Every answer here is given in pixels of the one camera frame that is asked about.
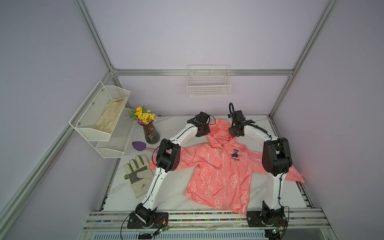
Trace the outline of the pink hooded jacket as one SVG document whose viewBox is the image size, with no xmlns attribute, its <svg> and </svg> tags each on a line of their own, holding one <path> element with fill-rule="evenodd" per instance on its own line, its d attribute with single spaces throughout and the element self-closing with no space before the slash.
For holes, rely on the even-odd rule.
<svg viewBox="0 0 384 240">
<path fill-rule="evenodd" d="M 231 124 L 216 120 L 210 125 L 208 142 L 182 148 L 178 169 L 194 168 L 185 196 L 215 209 L 246 215 L 253 173 L 266 174 L 262 153 L 237 143 Z"/>
</svg>

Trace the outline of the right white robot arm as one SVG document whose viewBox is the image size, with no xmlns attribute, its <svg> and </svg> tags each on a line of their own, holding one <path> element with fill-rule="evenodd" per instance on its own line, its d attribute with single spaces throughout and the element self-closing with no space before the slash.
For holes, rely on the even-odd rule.
<svg viewBox="0 0 384 240">
<path fill-rule="evenodd" d="M 289 141 L 270 135 L 267 130 L 256 125 L 253 120 L 247 120 L 242 111 L 235 111 L 230 105 L 232 137 L 248 136 L 263 146 L 262 166 L 267 172 L 267 191 L 260 212 L 261 224 L 272 226 L 285 217 L 285 206 L 281 198 L 286 176 L 293 164 Z"/>
</svg>

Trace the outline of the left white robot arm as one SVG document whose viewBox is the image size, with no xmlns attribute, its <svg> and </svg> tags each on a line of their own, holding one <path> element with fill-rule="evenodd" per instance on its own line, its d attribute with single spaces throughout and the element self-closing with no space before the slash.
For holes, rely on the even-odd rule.
<svg viewBox="0 0 384 240">
<path fill-rule="evenodd" d="M 182 143 L 192 137 L 202 137 L 210 133 L 211 116 L 200 112 L 187 121 L 186 126 L 174 137 L 163 139 L 156 155 L 156 171 L 154 180 L 144 200 L 137 205 L 134 213 L 135 220 L 139 220 L 142 226 L 148 228 L 155 221 L 157 209 L 156 197 L 166 176 L 176 170 L 181 160 Z"/>
</svg>

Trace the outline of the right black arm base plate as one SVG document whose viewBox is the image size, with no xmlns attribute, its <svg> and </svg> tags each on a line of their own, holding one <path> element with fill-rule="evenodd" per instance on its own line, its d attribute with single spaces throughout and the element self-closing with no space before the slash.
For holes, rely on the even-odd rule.
<svg viewBox="0 0 384 240">
<path fill-rule="evenodd" d="M 249 227 L 286 227 L 287 220 L 282 210 L 247 211 Z"/>
</svg>

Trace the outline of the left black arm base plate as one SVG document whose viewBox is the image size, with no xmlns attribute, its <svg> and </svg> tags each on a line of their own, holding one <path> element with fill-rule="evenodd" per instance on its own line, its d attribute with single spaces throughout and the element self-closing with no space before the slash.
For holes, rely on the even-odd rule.
<svg viewBox="0 0 384 240">
<path fill-rule="evenodd" d="M 127 220 L 128 229 L 158 229 L 162 227 L 165 222 L 166 224 L 169 221 L 169 213 L 155 213 L 153 219 L 151 219 L 150 224 L 142 222 L 139 217 L 132 213 L 130 214 L 129 219 Z"/>
</svg>

